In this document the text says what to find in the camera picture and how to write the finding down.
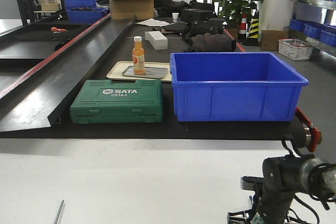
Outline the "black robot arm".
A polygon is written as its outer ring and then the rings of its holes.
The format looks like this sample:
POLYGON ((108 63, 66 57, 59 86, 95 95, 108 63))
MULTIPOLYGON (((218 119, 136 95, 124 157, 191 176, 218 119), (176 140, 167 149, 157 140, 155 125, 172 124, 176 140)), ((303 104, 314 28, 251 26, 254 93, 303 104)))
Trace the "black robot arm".
POLYGON ((335 164, 300 153, 291 135, 284 135, 281 143, 288 154, 265 159, 262 177, 240 179, 241 189, 254 192, 251 208, 228 213, 228 223, 304 223, 297 214, 289 216, 293 200, 310 210, 319 223, 317 212, 297 193, 321 202, 325 210, 330 209, 330 202, 335 202, 335 164))

